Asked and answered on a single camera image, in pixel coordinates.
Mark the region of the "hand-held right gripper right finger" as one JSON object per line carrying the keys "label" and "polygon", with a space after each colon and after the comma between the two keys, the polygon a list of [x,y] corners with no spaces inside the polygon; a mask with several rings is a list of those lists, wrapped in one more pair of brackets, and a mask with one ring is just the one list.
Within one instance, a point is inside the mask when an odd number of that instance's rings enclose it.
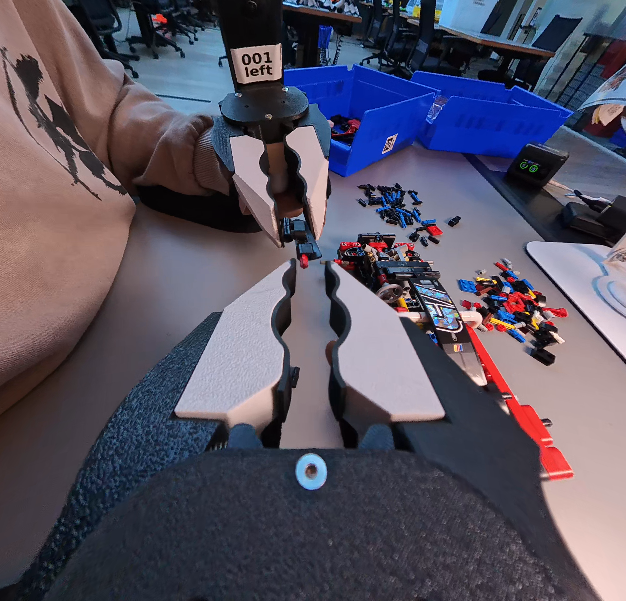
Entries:
{"label": "hand-held right gripper right finger", "polygon": [[360,438],[374,424],[442,419],[444,408],[403,319],[333,261],[324,276],[338,336],[329,383],[335,417]]}

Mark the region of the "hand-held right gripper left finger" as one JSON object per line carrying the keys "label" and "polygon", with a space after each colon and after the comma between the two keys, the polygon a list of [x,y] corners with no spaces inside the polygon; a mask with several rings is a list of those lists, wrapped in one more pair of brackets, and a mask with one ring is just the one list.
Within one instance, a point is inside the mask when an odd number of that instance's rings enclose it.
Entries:
{"label": "hand-held right gripper left finger", "polygon": [[292,384],[282,334],[291,323],[295,278],[291,259],[224,309],[175,407],[177,417],[228,428],[250,424],[258,433],[286,420]]}

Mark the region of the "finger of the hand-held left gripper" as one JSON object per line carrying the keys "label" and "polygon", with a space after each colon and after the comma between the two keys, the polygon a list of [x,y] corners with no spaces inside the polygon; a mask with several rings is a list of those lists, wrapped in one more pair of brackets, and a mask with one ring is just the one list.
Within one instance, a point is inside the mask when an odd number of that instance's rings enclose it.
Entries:
{"label": "finger of the hand-held left gripper", "polygon": [[266,145],[249,135],[230,138],[233,159],[233,182],[239,197],[265,234],[279,248],[281,241],[277,219],[276,191],[285,191],[284,143]]}
{"label": "finger of the hand-held left gripper", "polygon": [[299,159],[297,174],[304,182],[304,209],[315,240],[322,235],[327,208],[328,161],[314,126],[297,127],[285,137]]}

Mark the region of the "black lego connector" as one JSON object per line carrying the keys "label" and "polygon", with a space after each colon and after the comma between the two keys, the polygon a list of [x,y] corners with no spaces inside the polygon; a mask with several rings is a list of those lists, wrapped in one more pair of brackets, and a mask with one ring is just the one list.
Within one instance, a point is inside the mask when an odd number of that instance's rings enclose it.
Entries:
{"label": "black lego connector", "polygon": [[283,244],[295,243],[296,257],[302,253],[309,254],[309,261],[321,258],[317,241],[306,220],[283,218],[280,221],[280,240]]}

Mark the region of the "lego car chassis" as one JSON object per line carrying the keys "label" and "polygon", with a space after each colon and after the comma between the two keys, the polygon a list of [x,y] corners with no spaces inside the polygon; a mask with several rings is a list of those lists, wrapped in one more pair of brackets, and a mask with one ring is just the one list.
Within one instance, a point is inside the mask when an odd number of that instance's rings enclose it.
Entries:
{"label": "lego car chassis", "polygon": [[440,282],[440,272],[415,251],[414,240],[396,243],[395,235],[360,234],[341,241],[334,260],[371,292],[417,325],[464,373],[490,395],[539,447],[542,478],[574,477],[574,471],[554,446],[551,422],[521,404],[500,374],[475,328],[482,324],[476,310],[460,312]]}

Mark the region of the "person's left forearm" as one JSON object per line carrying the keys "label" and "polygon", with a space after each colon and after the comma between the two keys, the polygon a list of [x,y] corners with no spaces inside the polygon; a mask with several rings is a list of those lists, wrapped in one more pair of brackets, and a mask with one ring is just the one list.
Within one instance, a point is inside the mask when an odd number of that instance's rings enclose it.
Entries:
{"label": "person's left forearm", "polygon": [[231,176],[218,159],[206,113],[185,116],[131,81],[121,63],[105,61],[119,88],[97,155],[128,190],[162,186],[185,195],[229,194]]}

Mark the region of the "heap of red black lego parts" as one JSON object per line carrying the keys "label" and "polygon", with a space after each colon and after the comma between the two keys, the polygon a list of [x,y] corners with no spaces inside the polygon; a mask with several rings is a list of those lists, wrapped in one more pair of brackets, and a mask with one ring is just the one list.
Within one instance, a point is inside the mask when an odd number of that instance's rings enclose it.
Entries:
{"label": "heap of red black lego parts", "polygon": [[361,125],[361,119],[337,114],[329,119],[329,124],[331,126],[331,139],[351,146]]}

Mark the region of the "pile of colourful lego pieces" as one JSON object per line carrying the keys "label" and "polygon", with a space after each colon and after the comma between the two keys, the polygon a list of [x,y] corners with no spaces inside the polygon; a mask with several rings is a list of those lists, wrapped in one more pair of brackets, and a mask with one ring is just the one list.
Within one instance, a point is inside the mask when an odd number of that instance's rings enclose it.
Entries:
{"label": "pile of colourful lego pieces", "polygon": [[462,308],[480,314],[481,331],[505,333],[527,346],[530,357],[550,367],[556,360],[550,348],[565,342],[559,324],[568,310],[550,307],[546,295],[515,270],[511,260],[502,258],[493,264],[492,275],[478,270],[473,278],[457,280],[460,291],[474,298],[462,301]]}

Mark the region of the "lego instruction booklet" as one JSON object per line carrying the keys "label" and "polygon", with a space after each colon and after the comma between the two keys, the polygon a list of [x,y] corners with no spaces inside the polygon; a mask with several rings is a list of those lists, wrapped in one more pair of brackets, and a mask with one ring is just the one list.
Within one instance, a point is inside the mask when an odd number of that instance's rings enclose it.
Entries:
{"label": "lego instruction booklet", "polygon": [[592,110],[591,121],[603,126],[625,115],[625,65],[590,95],[577,111]]}

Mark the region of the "person's left hand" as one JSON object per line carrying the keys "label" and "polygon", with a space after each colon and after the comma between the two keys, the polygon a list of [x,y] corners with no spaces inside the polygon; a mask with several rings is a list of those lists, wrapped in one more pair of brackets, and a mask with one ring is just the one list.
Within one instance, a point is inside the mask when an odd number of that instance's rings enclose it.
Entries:
{"label": "person's left hand", "polygon": [[294,218],[302,213],[302,203],[290,190],[274,193],[274,200],[277,219]]}

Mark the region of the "blue bin with white label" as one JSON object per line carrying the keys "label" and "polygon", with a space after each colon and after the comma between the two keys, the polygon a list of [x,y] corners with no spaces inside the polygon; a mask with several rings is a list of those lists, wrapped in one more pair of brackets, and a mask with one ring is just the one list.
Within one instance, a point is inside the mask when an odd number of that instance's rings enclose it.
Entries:
{"label": "blue bin with white label", "polygon": [[327,119],[361,121],[352,145],[331,141],[329,169],[344,177],[410,146],[439,94],[359,65],[286,70],[284,83],[305,92]]}

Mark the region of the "pile of black blue pins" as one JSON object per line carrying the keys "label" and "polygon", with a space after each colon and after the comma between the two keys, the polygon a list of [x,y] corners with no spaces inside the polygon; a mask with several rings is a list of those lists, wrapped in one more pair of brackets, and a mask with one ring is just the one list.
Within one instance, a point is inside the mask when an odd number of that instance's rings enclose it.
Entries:
{"label": "pile of black blue pins", "polygon": [[426,230],[428,225],[437,225],[437,221],[423,217],[423,201],[415,190],[405,190],[399,183],[393,186],[361,184],[357,188],[361,190],[358,203],[372,207],[386,224],[403,229],[403,234],[412,243],[419,242],[423,246],[440,244],[441,237],[432,237]]}

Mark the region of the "black office chair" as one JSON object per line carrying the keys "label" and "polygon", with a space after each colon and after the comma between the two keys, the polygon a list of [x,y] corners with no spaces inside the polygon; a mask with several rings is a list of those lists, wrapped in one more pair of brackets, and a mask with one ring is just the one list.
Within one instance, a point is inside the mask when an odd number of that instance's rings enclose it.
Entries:
{"label": "black office chair", "polygon": [[144,45],[154,59],[159,58],[157,47],[166,46],[172,47],[184,58],[183,49],[173,39],[159,32],[153,23],[153,18],[157,15],[164,18],[174,17],[177,9],[175,0],[130,0],[130,3],[135,10],[140,35],[126,39],[131,52],[129,55],[121,54],[116,48],[114,34],[122,31],[123,24],[113,0],[76,0],[76,4],[72,6],[75,16],[79,18],[100,56],[121,62],[134,79],[138,78],[138,73],[129,62],[140,59],[135,53],[136,44]]}

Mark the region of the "blue storage bin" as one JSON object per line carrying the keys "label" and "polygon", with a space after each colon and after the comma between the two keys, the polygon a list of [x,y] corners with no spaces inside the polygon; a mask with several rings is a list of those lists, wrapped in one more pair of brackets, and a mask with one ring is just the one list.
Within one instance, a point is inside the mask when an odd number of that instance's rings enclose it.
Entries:
{"label": "blue storage bin", "polygon": [[523,88],[496,82],[427,72],[415,72],[411,80],[447,98],[418,130],[418,139],[431,150],[513,158],[527,143],[549,140],[572,114]]}

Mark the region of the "person's beige sweatshirt torso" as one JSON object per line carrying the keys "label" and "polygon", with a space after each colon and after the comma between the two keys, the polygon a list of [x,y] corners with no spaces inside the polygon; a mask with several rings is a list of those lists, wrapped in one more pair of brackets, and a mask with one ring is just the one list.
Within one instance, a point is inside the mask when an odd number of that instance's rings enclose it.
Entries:
{"label": "person's beige sweatshirt torso", "polygon": [[110,171],[121,64],[60,0],[1,0],[1,412],[89,326],[134,204]]}

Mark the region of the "white book stand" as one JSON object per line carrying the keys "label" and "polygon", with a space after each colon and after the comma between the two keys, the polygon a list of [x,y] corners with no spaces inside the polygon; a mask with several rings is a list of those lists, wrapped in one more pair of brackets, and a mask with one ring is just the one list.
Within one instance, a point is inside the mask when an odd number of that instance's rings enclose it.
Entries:
{"label": "white book stand", "polygon": [[532,241],[526,251],[625,358],[625,236],[603,245]]}

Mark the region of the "white storage crate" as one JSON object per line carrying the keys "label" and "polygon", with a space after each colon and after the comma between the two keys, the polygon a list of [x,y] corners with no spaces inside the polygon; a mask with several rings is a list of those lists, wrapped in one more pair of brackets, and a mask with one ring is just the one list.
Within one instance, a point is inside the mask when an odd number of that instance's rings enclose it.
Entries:
{"label": "white storage crate", "polygon": [[444,0],[438,26],[481,32],[498,0]]}

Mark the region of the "black device with green display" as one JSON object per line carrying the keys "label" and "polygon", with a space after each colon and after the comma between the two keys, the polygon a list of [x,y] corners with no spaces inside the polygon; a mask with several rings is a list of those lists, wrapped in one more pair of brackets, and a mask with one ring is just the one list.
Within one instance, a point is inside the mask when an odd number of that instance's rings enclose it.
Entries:
{"label": "black device with green display", "polygon": [[535,189],[544,188],[569,156],[567,151],[543,143],[527,143],[509,165],[506,179]]}

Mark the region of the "black power adapter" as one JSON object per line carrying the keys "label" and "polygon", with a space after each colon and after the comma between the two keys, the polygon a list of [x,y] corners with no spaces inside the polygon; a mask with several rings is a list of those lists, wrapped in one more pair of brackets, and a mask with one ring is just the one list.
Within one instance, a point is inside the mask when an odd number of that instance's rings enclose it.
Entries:
{"label": "black power adapter", "polygon": [[583,203],[570,202],[561,211],[564,226],[588,235],[616,243],[625,235],[625,197],[618,195],[613,201],[592,198],[579,190],[575,196]]}

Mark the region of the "red and blue storage rack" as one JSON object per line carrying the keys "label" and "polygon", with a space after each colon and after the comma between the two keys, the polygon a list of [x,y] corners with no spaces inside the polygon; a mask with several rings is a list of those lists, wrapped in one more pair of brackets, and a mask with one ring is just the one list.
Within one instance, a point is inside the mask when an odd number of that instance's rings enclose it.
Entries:
{"label": "red and blue storage rack", "polygon": [[574,67],[573,75],[561,89],[557,104],[571,110],[573,114],[565,125],[575,132],[590,135],[592,139],[607,146],[618,154],[625,155],[625,131],[620,122],[611,122],[608,127],[593,125],[591,114],[575,111],[606,80],[625,63],[625,30],[612,32],[585,32],[583,42],[569,60],[566,69]]}

